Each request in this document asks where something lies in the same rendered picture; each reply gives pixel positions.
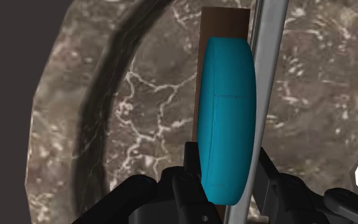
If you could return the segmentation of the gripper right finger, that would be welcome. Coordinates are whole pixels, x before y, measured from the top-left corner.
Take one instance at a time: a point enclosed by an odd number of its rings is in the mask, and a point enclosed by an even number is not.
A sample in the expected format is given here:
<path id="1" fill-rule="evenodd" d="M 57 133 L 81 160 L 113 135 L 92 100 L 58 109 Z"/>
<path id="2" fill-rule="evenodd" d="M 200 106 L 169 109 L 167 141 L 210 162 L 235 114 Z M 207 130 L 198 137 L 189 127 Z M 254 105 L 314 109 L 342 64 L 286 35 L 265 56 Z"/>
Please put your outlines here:
<path id="1" fill-rule="evenodd" d="M 281 173 L 260 149 L 253 192 L 268 224 L 358 224 L 358 195 L 331 188 L 321 196 L 297 176 Z"/>

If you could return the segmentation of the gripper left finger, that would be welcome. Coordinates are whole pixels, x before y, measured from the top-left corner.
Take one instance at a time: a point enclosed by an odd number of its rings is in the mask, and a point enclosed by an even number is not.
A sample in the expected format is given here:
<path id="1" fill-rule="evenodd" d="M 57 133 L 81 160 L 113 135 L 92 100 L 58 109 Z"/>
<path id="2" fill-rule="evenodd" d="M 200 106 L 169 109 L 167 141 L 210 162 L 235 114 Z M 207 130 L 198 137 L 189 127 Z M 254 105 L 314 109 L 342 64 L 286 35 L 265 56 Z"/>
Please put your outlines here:
<path id="1" fill-rule="evenodd" d="M 223 224 L 200 176 L 198 144 L 187 142 L 182 166 L 164 169 L 159 181 L 130 176 L 72 224 Z"/>

